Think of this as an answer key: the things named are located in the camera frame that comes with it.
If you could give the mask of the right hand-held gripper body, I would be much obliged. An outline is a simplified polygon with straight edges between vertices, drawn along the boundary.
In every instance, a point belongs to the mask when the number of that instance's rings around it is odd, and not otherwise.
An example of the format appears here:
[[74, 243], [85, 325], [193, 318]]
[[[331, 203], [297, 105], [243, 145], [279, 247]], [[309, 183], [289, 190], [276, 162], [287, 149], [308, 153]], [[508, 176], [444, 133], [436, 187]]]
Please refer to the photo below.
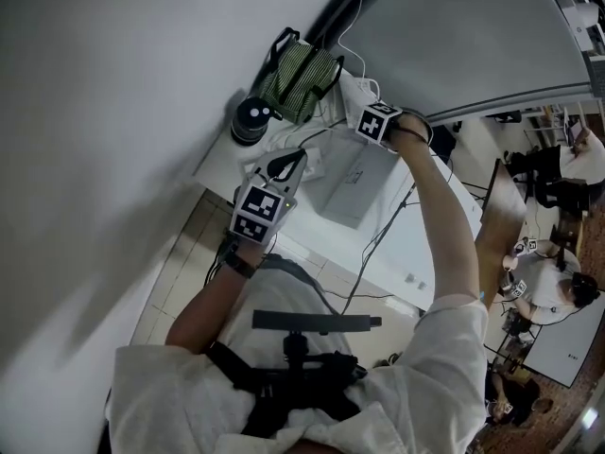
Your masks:
[[397, 124], [398, 117], [402, 113], [401, 108], [391, 107], [385, 103], [364, 106], [354, 131], [369, 143], [389, 148], [387, 145], [389, 129]]

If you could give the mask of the person's white shirt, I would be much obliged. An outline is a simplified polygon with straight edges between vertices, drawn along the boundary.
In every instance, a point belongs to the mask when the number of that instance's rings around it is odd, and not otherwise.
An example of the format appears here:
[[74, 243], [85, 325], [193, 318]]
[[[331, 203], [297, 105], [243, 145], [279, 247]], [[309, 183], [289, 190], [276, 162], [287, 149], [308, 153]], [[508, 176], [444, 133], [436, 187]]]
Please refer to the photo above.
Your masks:
[[360, 413], [338, 422], [294, 413], [270, 439], [247, 436], [252, 399], [205, 356], [176, 346], [118, 349], [112, 385], [112, 454], [286, 454], [309, 441], [341, 454], [463, 454], [484, 423], [485, 306], [437, 300], [402, 356], [351, 394]]

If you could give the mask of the person's left forearm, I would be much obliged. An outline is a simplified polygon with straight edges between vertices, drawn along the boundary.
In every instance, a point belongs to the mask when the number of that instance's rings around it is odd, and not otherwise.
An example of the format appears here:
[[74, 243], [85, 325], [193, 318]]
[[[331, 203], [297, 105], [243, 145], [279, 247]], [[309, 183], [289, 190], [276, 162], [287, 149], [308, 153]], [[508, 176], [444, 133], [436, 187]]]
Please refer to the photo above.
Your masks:
[[204, 353], [218, 338], [247, 282], [231, 266], [222, 266], [173, 322], [164, 344], [193, 355]]

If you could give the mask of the green striped bag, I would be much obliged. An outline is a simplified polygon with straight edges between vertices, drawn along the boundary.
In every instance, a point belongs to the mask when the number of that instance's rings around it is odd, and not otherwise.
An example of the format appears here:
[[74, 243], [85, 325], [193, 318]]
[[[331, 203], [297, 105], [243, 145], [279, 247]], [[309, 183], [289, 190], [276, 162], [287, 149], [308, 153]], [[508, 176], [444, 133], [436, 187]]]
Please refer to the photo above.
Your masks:
[[268, 52], [255, 93], [283, 119], [301, 125], [338, 83], [343, 65], [342, 56], [305, 42], [287, 27]]

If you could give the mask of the black box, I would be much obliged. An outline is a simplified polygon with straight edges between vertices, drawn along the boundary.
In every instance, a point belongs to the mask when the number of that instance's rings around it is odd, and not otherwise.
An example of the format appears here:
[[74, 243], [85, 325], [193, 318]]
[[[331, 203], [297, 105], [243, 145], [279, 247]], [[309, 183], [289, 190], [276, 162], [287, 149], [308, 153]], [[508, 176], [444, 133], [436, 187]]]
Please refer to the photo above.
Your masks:
[[436, 154], [448, 158], [456, 147], [456, 137], [446, 126], [434, 126], [432, 130], [433, 139], [430, 144], [431, 149]]

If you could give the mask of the brown wrist watch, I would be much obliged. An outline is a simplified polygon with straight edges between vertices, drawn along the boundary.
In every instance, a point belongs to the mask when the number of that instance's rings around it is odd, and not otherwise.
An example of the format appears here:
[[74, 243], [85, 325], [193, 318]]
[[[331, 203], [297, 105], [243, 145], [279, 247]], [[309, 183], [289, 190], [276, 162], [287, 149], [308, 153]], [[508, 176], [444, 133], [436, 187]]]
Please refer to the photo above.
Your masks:
[[237, 274], [250, 279], [255, 274], [257, 267], [253, 266], [237, 254], [237, 250], [229, 250], [223, 257], [222, 264], [231, 268]]

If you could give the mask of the black chest harness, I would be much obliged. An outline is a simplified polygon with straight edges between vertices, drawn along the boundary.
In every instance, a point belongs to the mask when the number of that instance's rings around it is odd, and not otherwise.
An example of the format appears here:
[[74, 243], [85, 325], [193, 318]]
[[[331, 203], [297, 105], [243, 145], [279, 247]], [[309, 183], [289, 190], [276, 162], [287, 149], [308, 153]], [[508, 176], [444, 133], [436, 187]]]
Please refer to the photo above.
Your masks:
[[244, 435], [270, 438], [285, 426], [293, 410], [321, 410], [337, 421], [360, 413], [345, 394], [368, 374], [356, 357], [339, 352], [311, 355], [307, 337], [300, 332], [289, 333], [283, 347], [285, 368], [251, 367], [218, 341], [207, 351], [235, 389], [254, 395]]

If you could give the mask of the person's right forearm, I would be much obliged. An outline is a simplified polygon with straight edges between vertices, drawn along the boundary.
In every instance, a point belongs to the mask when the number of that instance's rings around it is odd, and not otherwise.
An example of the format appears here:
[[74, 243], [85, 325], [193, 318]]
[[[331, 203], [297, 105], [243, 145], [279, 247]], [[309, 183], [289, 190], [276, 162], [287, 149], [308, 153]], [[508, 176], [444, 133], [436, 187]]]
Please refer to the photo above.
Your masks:
[[457, 196], [431, 157], [429, 129], [416, 115], [403, 113], [389, 141], [415, 181], [435, 276], [437, 299], [453, 294], [479, 298], [475, 242]]

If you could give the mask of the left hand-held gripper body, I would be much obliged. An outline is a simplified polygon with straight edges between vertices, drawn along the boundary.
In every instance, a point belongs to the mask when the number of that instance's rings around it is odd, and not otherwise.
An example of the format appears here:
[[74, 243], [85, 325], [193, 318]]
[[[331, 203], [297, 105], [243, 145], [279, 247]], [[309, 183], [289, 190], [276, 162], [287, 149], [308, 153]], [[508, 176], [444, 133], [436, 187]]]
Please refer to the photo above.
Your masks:
[[256, 244], [268, 244], [294, 210], [296, 185], [250, 172], [237, 188], [230, 232]]

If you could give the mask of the black bottle with dotted lid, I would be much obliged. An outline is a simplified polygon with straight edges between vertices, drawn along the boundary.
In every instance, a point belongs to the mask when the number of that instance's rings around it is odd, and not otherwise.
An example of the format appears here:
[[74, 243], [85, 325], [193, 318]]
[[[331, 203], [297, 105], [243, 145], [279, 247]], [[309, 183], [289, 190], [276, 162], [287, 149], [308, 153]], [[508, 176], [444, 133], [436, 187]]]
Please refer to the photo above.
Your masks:
[[231, 137], [242, 147], [252, 147], [264, 137], [271, 119], [283, 120], [283, 115], [260, 97], [248, 97], [236, 108], [231, 123]]

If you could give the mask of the brown wooden table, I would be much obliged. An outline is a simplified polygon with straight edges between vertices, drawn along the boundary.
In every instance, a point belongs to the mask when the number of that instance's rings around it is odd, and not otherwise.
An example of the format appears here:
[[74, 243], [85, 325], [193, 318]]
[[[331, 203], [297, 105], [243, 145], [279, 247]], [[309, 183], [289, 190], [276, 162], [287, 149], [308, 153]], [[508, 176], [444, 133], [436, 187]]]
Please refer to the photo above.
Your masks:
[[500, 159], [494, 163], [475, 239], [482, 302], [490, 308], [505, 275], [503, 259], [518, 240], [527, 214], [524, 196]]

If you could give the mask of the person's gray trousers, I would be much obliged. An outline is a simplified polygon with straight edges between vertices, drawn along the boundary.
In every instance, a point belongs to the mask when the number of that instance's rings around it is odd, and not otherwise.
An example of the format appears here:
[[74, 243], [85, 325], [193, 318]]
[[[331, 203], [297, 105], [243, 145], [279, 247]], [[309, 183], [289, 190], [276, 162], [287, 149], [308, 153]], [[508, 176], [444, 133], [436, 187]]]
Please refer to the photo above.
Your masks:
[[253, 328], [252, 315], [255, 310], [331, 313], [314, 286], [283, 269], [261, 269], [243, 287], [218, 341], [240, 355], [259, 352], [280, 356], [283, 353], [284, 334]]

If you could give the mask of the white plug adapter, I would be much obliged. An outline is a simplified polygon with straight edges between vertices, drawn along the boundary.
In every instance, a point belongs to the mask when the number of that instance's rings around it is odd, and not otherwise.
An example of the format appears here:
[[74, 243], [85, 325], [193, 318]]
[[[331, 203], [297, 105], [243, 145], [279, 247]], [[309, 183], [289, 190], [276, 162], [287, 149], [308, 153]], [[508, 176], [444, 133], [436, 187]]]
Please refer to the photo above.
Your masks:
[[307, 162], [302, 174], [302, 181], [308, 182], [323, 178], [325, 176], [325, 167], [323, 164], [319, 148], [307, 148], [305, 150]]

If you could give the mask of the gray partition panel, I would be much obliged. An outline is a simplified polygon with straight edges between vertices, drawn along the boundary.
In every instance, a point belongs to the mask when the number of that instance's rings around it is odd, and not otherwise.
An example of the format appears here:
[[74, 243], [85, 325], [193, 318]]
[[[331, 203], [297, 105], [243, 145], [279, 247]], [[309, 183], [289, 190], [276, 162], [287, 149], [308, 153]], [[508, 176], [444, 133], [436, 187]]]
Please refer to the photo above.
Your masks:
[[555, 0], [354, 0], [326, 39], [389, 104], [446, 123], [591, 94]]

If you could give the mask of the white printer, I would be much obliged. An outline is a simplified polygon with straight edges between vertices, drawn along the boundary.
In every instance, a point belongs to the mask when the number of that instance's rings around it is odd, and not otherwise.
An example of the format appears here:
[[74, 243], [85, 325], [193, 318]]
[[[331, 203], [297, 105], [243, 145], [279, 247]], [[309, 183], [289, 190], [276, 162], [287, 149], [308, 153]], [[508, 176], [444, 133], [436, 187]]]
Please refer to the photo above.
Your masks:
[[605, 59], [605, 8], [596, 0], [555, 0], [582, 52]]

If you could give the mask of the white box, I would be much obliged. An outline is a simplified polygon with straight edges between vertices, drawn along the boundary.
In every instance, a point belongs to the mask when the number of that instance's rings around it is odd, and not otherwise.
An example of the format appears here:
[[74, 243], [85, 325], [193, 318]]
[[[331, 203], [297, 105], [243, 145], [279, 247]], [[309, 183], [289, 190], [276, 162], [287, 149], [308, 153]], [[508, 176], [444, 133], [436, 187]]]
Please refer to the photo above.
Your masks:
[[403, 159], [376, 145], [365, 145], [337, 180], [321, 215], [358, 231], [377, 226], [411, 187]]

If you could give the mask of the white board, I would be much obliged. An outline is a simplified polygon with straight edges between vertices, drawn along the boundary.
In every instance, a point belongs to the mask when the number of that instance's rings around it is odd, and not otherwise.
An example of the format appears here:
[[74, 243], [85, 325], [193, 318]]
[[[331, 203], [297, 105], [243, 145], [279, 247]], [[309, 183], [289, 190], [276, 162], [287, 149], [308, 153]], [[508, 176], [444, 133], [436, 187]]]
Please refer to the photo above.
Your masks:
[[523, 367], [570, 388], [595, 340], [605, 312], [605, 293], [590, 306], [539, 331]]

